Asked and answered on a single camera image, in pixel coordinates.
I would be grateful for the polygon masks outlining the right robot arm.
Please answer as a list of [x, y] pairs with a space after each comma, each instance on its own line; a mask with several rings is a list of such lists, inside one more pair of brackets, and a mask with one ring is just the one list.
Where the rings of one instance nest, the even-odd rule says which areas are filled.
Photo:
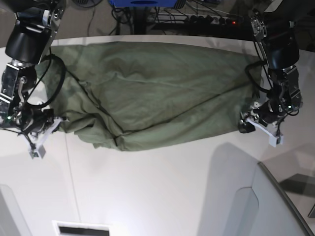
[[[0, 128], [24, 137], [31, 158], [43, 158], [48, 136], [66, 118], [58, 117], [48, 106], [56, 99], [65, 81], [63, 60], [52, 54], [51, 44], [66, 8], [64, 0], [2, 0], [0, 7], [13, 12], [15, 26], [6, 44], [11, 58], [1, 77]], [[42, 104], [28, 102], [43, 77], [35, 67], [41, 62], [61, 67], [61, 77], [51, 98]]]

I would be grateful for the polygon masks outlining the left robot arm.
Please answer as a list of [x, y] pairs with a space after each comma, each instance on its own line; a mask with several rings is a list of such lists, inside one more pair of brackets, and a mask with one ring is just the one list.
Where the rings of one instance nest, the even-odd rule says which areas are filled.
[[299, 114], [303, 105], [299, 89], [300, 58], [295, 37], [296, 23], [315, 7], [313, 0], [281, 0], [271, 11], [253, 9], [250, 16], [254, 46], [260, 58], [245, 68], [245, 74], [265, 98], [240, 112], [240, 133], [257, 128], [269, 136], [269, 144], [282, 144], [281, 124]]

